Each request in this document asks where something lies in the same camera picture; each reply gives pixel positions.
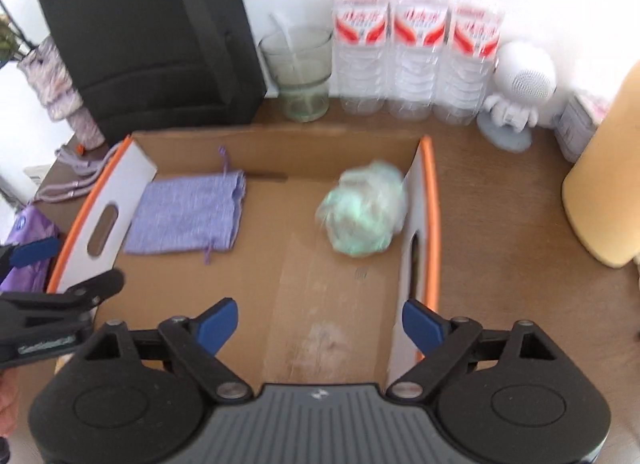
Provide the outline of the person's left hand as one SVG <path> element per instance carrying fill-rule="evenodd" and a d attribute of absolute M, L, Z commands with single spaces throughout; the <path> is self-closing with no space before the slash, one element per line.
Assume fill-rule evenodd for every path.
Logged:
<path fill-rule="evenodd" d="M 1 372 L 0 378 L 0 436 L 9 437 L 16 426 L 20 405 L 20 381 L 17 369 Z"/>

